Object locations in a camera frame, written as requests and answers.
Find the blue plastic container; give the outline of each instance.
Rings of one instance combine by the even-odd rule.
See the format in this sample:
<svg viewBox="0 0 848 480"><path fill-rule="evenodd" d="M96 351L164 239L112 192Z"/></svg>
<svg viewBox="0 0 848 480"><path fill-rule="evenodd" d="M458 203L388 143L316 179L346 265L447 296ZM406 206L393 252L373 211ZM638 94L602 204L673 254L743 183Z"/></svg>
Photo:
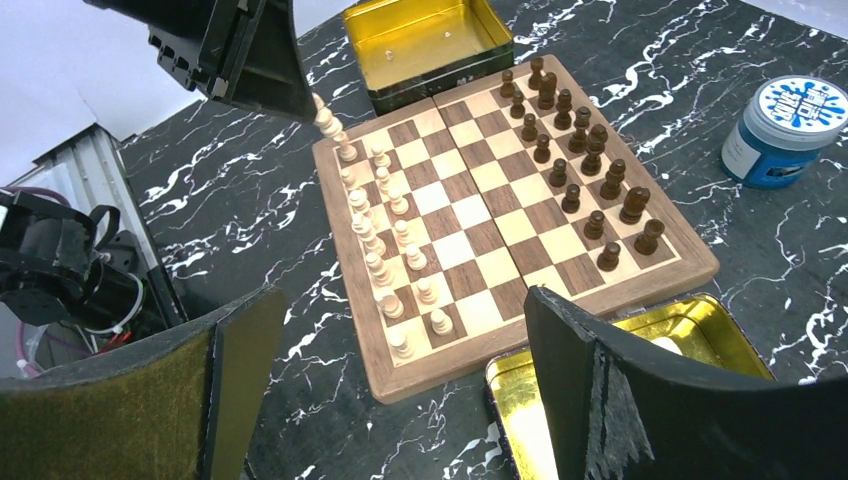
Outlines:
<svg viewBox="0 0 848 480"><path fill-rule="evenodd" d="M781 188L798 180L848 124L848 96L824 80L786 76L764 84L721 149L737 182Z"/></svg>

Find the dark brown chess piece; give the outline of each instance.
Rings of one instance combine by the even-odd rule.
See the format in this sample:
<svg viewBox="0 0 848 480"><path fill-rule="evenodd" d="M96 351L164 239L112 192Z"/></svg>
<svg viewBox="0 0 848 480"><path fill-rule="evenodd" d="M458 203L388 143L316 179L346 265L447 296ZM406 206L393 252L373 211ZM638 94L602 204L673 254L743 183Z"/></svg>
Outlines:
<svg viewBox="0 0 848 480"><path fill-rule="evenodd" d="M501 96L503 98L512 97L512 94L515 93L515 84L512 83L512 70L504 70L501 73L501 81L503 82L501 85Z"/></svg>
<svg viewBox="0 0 848 480"><path fill-rule="evenodd" d="M624 160L616 158L607 169L606 181L601 184L600 195L604 200L615 200L621 195L621 182L624 181L624 171L627 165Z"/></svg>
<svg viewBox="0 0 848 480"><path fill-rule="evenodd" d="M624 197L624 204L621 206L621 213L618 218L625 225L636 225L642 218L642 212L648 205L651 199L651 191L645 187L636 187L630 189Z"/></svg>
<svg viewBox="0 0 848 480"><path fill-rule="evenodd" d="M542 83L543 68L545 68L544 58L535 57L533 60L530 60L530 70L533 72L530 74L530 78L527 80L527 86L530 87L530 90L539 89L539 86Z"/></svg>
<svg viewBox="0 0 848 480"><path fill-rule="evenodd" d="M633 243L633 248L642 255L651 255L657 251L659 246L659 238L665 232L665 224L662 221L652 218L645 222L645 228L642 233L636 237Z"/></svg>
<svg viewBox="0 0 848 480"><path fill-rule="evenodd" d="M572 183L565 187L565 196L562 197L560 207L562 207L562 211L565 213L577 213L577 210L580 210L579 186Z"/></svg>
<svg viewBox="0 0 848 480"><path fill-rule="evenodd" d="M509 116L515 119L524 116L524 94L521 90L515 90L512 94L512 106L509 107Z"/></svg>
<svg viewBox="0 0 848 480"><path fill-rule="evenodd" d="M557 96L557 115L554 117L554 128L568 130L571 128L571 91L562 89Z"/></svg>
<svg viewBox="0 0 848 480"><path fill-rule="evenodd" d="M589 240L597 240L604 235L604 212L595 210L589 214L589 221L583 227L583 236Z"/></svg>
<svg viewBox="0 0 848 480"><path fill-rule="evenodd" d="M592 112L586 107L580 107L574 112L574 128L577 129L568 140L568 149L574 153L586 151L586 129L589 128L589 119Z"/></svg>
<svg viewBox="0 0 848 480"><path fill-rule="evenodd" d="M521 129L521 139L525 142L536 140L539 131L536 130L536 115L528 113L524 115L524 127Z"/></svg>
<svg viewBox="0 0 848 480"><path fill-rule="evenodd" d="M619 254L621 254L621 245L615 242L604 245L604 251L598 255L598 268L605 272L615 270L615 267L618 266Z"/></svg>

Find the white chess piece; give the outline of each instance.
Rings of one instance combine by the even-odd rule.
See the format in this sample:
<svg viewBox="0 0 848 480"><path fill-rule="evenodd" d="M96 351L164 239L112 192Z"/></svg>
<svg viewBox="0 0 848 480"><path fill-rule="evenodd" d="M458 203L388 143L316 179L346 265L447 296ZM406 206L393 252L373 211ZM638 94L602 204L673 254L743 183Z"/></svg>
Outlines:
<svg viewBox="0 0 848 480"><path fill-rule="evenodd" d="M436 303L439 298L439 292L436 285L429 278L422 278L415 282L418 287L418 300L425 305Z"/></svg>
<svg viewBox="0 0 848 480"><path fill-rule="evenodd" d="M395 215L403 215L409 211L409 201L400 194L400 190L392 188L389 190L389 206Z"/></svg>
<svg viewBox="0 0 848 480"><path fill-rule="evenodd" d="M437 335L447 335L453 330L453 321L439 308L430 312L430 323Z"/></svg>
<svg viewBox="0 0 848 480"><path fill-rule="evenodd" d="M386 262L376 253L368 252L365 255L365 265L368 267L368 271L371 272L371 276L374 277L374 283L377 285L386 287L394 281L392 271L386 267Z"/></svg>
<svg viewBox="0 0 848 480"><path fill-rule="evenodd" d="M406 264L413 270L423 270L427 266L427 257L418 248L418 245L410 243L406 246Z"/></svg>
<svg viewBox="0 0 848 480"><path fill-rule="evenodd" d="M398 318L403 315L403 302L390 289L381 288L380 291L374 294L374 300L385 316Z"/></svg>

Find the chess pawn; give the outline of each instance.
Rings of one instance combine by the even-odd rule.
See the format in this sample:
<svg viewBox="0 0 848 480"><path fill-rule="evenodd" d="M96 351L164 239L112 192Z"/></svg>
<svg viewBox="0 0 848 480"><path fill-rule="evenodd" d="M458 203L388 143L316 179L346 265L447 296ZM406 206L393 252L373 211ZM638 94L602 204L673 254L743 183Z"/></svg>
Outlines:
<svg viewBox="0 0 848 480"><path fill-rule="evenodd" d="M657 251L659 246L659 238L665 232L665 224L660 220L652 218L645 222L645 228L642 233L636 237L633 243L633 248L642 255L651 255Z"/></svg>
<svg viewBox="0 0 848 480"><path fill-rule="evenodd" d="M595 210L589 214L589 221L583 227L583 236L589 240L598 240L604 235L604 212Z"/></svg>
<svg viewBox="0 0 848 480"><path fill-rule="evenodd" d="M621 245L610 242L604 246L604 251L598 255L596 265L604 272L611 272L618 266L618 256L621 254Z"/></svg>
<svg viewBox="0 0 848 480"><path fill-rule="evenodd" d="M374 301L380 307L380 310L388 318L398 318L403 315L403 302L389 288L381 288L374 294Z"/></svg>
<svg viewBox="0 0 848 480"><path fill-rule="evenodd" d="M565 213L577 213L580 210L580 187L571 184L565 187L565 196L560 204L562 211Z"/></svg>
<svg viewBox="0 0 848 480"><path fill-rule="evenodd" d="M453 322L440 308L430 312L430 324L433 326L433 331L439 336L447 335L453 330Z"/></svg>

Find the marble surface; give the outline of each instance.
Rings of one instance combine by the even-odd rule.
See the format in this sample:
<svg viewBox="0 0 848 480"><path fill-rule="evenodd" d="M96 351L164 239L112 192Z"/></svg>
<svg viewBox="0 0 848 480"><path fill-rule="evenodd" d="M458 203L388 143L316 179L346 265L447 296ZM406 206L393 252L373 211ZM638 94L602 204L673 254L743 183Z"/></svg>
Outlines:
<svg viewBox="0 0 848 480"><path fill-rule="evenodd" d="M711 246L722 269L698 290L724 302L775 374L843 375L848 133L781 191L734 184L717 154L765 80L848 85L848 44L732 0L492 3L516 60L555 54ZM373 117L338 17L300 48L346 125ZM207 103L121 152L193 315L263 283L288 296L249 452L257 478L508 477L482 372L392 406L372 399L311 156L319 138L312 126Z"/></svg>

